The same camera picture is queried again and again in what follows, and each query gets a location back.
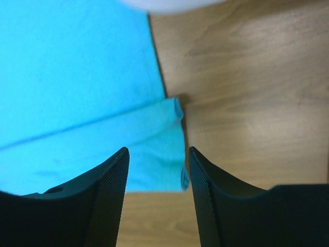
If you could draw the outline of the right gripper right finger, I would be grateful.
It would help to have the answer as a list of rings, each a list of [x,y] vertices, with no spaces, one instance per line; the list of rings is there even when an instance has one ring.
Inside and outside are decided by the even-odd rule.
[[[189,150],[201,246],[328,246],[328,185],[264,190]]]

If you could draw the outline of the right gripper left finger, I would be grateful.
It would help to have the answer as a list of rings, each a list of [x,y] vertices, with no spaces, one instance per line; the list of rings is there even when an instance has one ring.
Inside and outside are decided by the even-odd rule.
[[[115,246],[129,161],[124,147],[44,193],[2,192],[1,246]]]

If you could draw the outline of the light blue t shirt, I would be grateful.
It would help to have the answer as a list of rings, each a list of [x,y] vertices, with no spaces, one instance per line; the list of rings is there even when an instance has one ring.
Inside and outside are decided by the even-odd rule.
[[[148,15],[119,1],[1,1],[1,190],[62,184],[122,147],[126,192],[189,187],[179,99]]]

